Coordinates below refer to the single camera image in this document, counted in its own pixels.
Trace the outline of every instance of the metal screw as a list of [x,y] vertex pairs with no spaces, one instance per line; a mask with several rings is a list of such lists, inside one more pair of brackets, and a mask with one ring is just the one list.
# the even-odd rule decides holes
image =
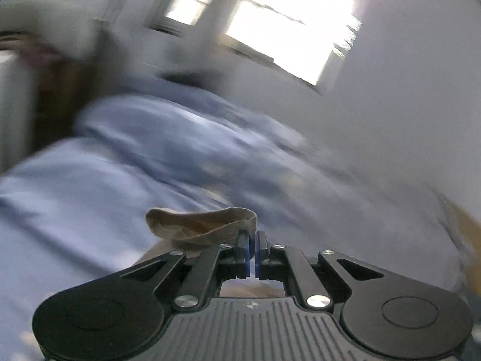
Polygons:
[[259,306],[259,303],[256,303],[255,301],[249,301],[245,306],[253,310]]
[[185,295],[175,298],[174,303],[181,308],[187,308],[197,305],[199,303],[199,299],[192,295]]
[[471,336],[478,345],[481,345],[481,324],[474,325]]
[[328,296],[323,295],[314,295],[309,297],[306,302],[308,305],[314,308],[324,308],[325,306],[330,304],[330,298]]

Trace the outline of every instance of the light blue bedsheet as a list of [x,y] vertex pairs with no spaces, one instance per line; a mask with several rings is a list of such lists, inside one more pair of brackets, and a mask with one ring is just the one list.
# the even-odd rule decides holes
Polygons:
[[203,90],[135,79],[75,131],[0,182],[1,360],[42,359],[37,305],[133,264],[156,241],[144,221],[155,206],[243,206],[272,241],[306,255],[330,248],[451,290],[462,280],[433,191],[380,190],[331,150]]

